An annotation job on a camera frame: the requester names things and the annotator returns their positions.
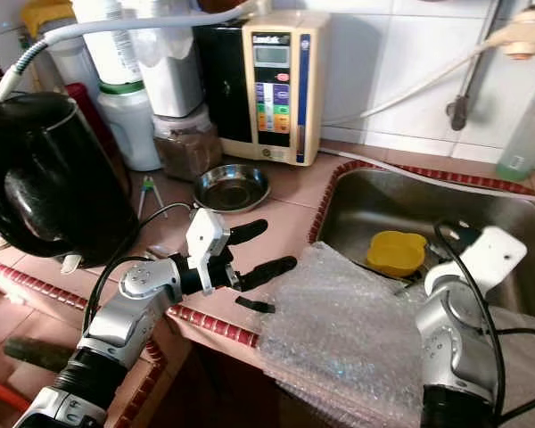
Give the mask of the red plastic container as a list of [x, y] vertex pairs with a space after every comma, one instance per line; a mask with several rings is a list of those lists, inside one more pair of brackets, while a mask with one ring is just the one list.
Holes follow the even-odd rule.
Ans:
[[91, 127], [93, 134], [99, 139], [100, 146], [105, 150], [110, 158], [116, 158], [119, 155], [116, 140], [105, 122], [103, 121], [99, 110], [96, 109], [92, 98], [89, 97], [88, 90], [84, 83], [67, 83], [65, 93], [72, 98], [78, 105], [88, 126]]

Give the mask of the yellow cloth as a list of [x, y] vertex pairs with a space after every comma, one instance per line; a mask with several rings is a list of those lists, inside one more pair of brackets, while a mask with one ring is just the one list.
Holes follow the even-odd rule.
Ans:
[[46, 23], [73, 18], [75, 13], [71, 0], [28, 0], [21, 8], [20, 16], [29, 36], [37, 39]]

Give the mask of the beige water ionizer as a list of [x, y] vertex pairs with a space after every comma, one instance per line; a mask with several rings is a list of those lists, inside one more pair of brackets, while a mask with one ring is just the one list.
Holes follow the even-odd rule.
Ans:
[[311, 166], [324, 113], [329, 12], [274, 11], [242, 28], [251, 137], [238, 158]]

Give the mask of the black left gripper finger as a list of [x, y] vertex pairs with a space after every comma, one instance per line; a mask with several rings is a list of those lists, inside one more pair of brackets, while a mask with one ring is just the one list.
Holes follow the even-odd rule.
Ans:
[[296, 268], [299, 261], [293, 256], [284, 256], [279, 259], [270, 260], [256, 266], [251, 272], [242, 274], [242, 291], [250, 291], [270, 282], [273, 278], [279, 277]]
[[267, 232], [268, 221], [260, 218], [251, 223], [234, 226], [228, 229], [228, 245], [239, 245], [256, 239], [257, 236]]

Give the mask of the small black clip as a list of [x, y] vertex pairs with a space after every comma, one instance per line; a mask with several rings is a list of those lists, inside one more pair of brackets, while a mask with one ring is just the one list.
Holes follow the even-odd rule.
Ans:
[[257, 311], [260, 314], [275, 314], [276, 306], [271, 302], [255, 300], [250, 298], [244, 298], [239, 296], [235, 298], [236, 305], [243, 306], [244, 309]]

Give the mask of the yellow plastic bowl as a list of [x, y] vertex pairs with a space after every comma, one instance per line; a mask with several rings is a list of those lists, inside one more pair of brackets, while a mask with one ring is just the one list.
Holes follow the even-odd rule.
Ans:
[[427, 244], [421, 234], [382, 231], [371, 237], [364, 264], [378, 273], [406, 277], [424, 264]]

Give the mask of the white labelled bottle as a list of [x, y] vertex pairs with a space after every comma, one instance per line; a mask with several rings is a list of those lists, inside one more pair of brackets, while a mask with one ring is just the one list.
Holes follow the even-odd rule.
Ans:
[[[124, 17], [120, 0], [71, 0], [78, 23], [119, 20]], [[99, 79], [105, 85], [129, 85], [142, 81], [132, 39], [126, 31], [84, 34]]]

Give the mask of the clear soap bottle blue cap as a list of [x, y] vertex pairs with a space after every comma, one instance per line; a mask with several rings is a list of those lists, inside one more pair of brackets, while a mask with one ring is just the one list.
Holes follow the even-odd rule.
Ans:
[[535, 95], [500, 155], [495, 174], [507, 182], [521, 182], [535, 171]]

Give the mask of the white canister green lid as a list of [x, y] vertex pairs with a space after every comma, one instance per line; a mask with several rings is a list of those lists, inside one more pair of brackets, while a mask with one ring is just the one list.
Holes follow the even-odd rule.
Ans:
[[161, 159], [153, 135], [153, 111], [143, 82], [101, 82], [96, 101], [126, 167], [142, 172], [160, 169]]

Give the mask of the steel tap pipe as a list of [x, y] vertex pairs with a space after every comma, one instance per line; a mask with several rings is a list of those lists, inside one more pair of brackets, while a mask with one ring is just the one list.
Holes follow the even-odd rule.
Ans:
[[[490, 36], [493, 30], [493, 25], [501, 11], [501, 0], [490, 0], [489, 8], [485, 17], [483, 18], [481, 29], [478, 36], [479, 42], [484, 42]], [[462, 78], [458, 93], [454, 101], [448, 103], [446, 113], [449, 118], [449, 126], [454, 131], [463, 130], [467, 125], [468, 117], [470, 117], [471, 110], [471, 91], [473, 80], [478, 75], [481, 67], [482, 54], [473, 53], [470, 57], [470, 65]]]

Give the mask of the black electric kettle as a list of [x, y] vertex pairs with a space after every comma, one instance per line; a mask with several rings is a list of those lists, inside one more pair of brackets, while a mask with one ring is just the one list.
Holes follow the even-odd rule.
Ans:
[[0, 101], [0, 236], [7, 243], [98, 268], [136, 241], [138, 224], [72, 98], [40, 91]]

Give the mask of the brown filled jar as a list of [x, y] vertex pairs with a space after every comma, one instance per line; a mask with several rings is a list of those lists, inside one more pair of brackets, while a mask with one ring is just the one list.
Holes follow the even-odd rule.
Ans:
[[153, 141], [170, 178], [193, 182], [222, 162], [222, 143], [206, 103], [182, 118], [154, 114]]

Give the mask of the white plastic container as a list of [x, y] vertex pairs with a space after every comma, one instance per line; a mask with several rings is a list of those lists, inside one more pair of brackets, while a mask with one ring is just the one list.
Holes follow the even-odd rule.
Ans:
[[64, 85], [81, 83], [89, 97], [96, 98], [100, 94], [99, 74], [96, 72], [83, 37], [55, 42], [49, 45], [39, 57], [45, 54], [51, 58]]

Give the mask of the dark green cylinder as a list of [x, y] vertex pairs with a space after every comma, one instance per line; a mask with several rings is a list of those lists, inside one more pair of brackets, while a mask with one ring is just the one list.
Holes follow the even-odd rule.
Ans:
[[3, 352], [8, 358], [59, 374], [68, 365], [75, 348], [36, 338], [10, 337], [3, 343]]

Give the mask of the beige tap diverter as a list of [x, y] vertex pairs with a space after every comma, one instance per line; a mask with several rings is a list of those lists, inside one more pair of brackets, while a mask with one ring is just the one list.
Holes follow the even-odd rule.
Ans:
[[521, 11], [514, 13], [504, 28], [493, 33], [496, 46], [516, 61], [535, 58], [535, 0], [529, 0]]

